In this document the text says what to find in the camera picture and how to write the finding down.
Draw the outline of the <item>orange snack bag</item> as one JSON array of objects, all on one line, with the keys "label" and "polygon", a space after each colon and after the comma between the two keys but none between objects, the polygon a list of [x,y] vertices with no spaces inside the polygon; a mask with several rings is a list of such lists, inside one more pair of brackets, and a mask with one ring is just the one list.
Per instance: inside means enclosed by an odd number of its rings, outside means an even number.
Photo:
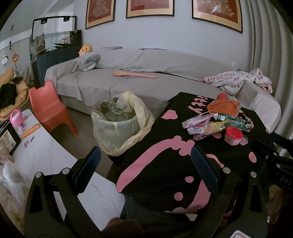
[{"label": "orange snack bag", "polygon": [[213,114],[222,113],[237,116],[240,111],[240,103],[235,100],[213,100],[207,105],[207,110]]}]

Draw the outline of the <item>trash bin with yellow bag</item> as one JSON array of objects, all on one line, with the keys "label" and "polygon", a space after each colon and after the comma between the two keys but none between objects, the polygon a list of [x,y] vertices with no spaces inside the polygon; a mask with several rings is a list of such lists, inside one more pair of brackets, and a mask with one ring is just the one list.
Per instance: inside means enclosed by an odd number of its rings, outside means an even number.
[{"label": "trash bin with yellow bag", "polygon": [[138,143],[154,123],[153,114],[131,91],[96,103],[91,119],[100,149],[110,156],[119,156]]}]

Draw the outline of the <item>red lid pink container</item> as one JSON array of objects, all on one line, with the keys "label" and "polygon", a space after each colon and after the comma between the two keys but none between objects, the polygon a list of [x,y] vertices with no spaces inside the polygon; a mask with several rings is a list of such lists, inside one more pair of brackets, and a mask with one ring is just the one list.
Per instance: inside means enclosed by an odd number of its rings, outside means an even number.
[{"label": "red lid pink container", "polygon": [[241,130],[235,127],[228,127],[225,131],[225,142],[231,146],[238,145],[243,138]]}]

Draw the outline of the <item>orange pencil case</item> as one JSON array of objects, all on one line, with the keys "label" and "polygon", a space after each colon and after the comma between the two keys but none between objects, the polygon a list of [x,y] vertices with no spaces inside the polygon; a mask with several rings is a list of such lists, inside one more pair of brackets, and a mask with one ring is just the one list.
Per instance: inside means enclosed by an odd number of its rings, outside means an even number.
[{"label": "orange pencil case", "polygon": [[25,130],[23,133],[22,133],[22,138],[25,138],[27,137],[28,135],[32,134],[34,131],[36,131],[38,128],[40,128],[40,124],[39,123],[36,123],[34,124],[30,129],[27,129]]}]

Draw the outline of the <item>red plastic kids chair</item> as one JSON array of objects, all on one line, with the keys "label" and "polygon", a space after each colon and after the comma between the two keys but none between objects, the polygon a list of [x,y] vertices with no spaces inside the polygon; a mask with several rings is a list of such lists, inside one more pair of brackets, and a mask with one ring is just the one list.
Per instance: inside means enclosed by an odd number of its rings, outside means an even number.
[{"label": "red plastic kids chair", "polygon": [[51,133],[59,125],[66,124],[73,135],[78,136],[79,132],[70,117],[68,109],[59,99],[51,80],[45,81],[45,85],[38,89],[31,88],[29,98],[35,117],[48,133]]}]

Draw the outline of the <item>pink toy bucket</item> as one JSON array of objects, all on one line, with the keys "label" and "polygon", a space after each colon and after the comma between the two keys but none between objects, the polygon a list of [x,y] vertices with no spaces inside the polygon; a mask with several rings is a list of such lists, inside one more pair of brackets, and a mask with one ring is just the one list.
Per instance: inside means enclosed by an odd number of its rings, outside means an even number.
[{"label": "pink toy bucket", "polygon": [[15,127],[20,127],[24,123],[24,118],[20,109],[11,112],[10,122]]}]

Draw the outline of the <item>pink floral blanket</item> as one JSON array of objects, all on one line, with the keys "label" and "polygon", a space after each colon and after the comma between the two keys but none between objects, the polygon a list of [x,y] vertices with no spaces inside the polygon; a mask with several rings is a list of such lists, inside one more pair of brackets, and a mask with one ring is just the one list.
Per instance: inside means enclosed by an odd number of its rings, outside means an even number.
[{"label": "pink floral blanket", "polygon": [[218,87],[225,93],[236,96],[245,83],[254,83],[269,94],[273,93],[273,83],[259,69],[253,69],[250,72],[242,70],[227,71],[214,76],[203,77],[201,82]]}]

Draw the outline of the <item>grey covered sofa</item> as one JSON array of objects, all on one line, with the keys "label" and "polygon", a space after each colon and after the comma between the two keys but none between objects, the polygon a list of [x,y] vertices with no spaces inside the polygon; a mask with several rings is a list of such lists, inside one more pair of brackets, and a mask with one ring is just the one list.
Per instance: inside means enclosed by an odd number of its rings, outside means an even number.
[{"label": "grey covered sofa", "polygon": [[[87,114],[97,102],[131,91],[158,117],[167,101],[180,92],[216,98],[220,89],[200,80],[231,70],[220,62],[168,50],[119,49],[97,53],[100,59],[94,69],[81,71],[78,60],[72,59],[48,68],[45,75],[66,106]],[[117,70],[154,75],[157,79],[114,76]]]}]

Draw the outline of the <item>grey plush toy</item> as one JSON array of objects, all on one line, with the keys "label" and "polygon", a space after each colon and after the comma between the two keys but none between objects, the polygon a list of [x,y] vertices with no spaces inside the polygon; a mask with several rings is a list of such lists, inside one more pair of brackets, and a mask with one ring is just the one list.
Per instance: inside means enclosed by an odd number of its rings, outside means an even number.
[{"label": "grey plush toy", "polygon": [[96,66],[99,61],[100,55],[98,53],[83,53],[80,57],[78,64],[81,71],[89,71]]}]

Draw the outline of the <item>yellow floor cushion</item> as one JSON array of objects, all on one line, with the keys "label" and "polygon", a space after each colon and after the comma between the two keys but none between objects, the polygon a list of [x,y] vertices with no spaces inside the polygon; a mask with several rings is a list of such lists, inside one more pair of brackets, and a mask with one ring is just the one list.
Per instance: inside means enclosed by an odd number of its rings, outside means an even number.
[{"label": "yellow floor cushion", "polygon": [[1,122],[28,102],[29,90],[27,83],[22,77],[16,76],[12,67],[1,74]]}]

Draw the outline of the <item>orange plush toy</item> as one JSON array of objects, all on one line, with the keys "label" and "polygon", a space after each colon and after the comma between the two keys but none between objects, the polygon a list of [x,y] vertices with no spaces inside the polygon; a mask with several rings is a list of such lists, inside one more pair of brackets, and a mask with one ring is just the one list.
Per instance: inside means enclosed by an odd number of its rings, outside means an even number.
[{"label": "orange plush toy", "polygon": [[85,44],[85,45],[82,46],[82,48],[78,52],[78,55],[81,56],[82,54],[89,53],[91,51],[92,51],[91,45],[90,44]]}]

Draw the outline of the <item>glass fish tank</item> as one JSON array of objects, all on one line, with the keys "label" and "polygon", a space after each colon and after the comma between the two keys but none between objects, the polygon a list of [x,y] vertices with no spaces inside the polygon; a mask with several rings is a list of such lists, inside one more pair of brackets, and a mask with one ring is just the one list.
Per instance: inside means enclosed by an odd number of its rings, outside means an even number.
[{"label": "glass fish tank", "polygon": [[[70,30],[56,31],[52,33],[45,33],[36,35],[34,30],[36,29],[35,24],[46,25],[50,20],[54,22],[71,23]],[[60,15],[60,16],[45,16],[36,18],[32,21],[31,36],[29,38],[29,58],[34,61],[37,56],[42,55],[46,52],[50,52],[57,49],[63,49],[67,47],[79,46],[82,43],[81,30],[77,29],[77,16],[75,15]]]}]

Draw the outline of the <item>right framed red picture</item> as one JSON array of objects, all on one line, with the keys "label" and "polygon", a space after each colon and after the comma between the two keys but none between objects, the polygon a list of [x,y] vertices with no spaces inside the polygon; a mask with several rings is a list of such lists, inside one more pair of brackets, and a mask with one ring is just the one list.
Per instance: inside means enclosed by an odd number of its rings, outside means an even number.
[{"label": "right framed red picture", "polygon": [[240,0],[193,0],[192,18],[243,32]]}]

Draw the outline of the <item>left framed red picture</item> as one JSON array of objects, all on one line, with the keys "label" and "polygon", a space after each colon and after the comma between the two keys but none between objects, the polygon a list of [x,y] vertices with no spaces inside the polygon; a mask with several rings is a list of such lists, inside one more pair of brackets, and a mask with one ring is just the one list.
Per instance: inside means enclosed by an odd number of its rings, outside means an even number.
[{"label": "left framed red picture", "polygon": [[115,0],[88,0],[85,29],[115,21]]}]

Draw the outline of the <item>middle framed red picture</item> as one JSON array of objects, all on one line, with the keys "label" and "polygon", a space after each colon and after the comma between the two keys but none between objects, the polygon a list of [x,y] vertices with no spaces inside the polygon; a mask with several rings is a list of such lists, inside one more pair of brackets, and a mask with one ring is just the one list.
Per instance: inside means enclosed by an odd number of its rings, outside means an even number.
[{"label": "middle framed red picture", "polygon": [[144,16],[174,16],[172,0],[130,0],[127,1],[126,18]]}]

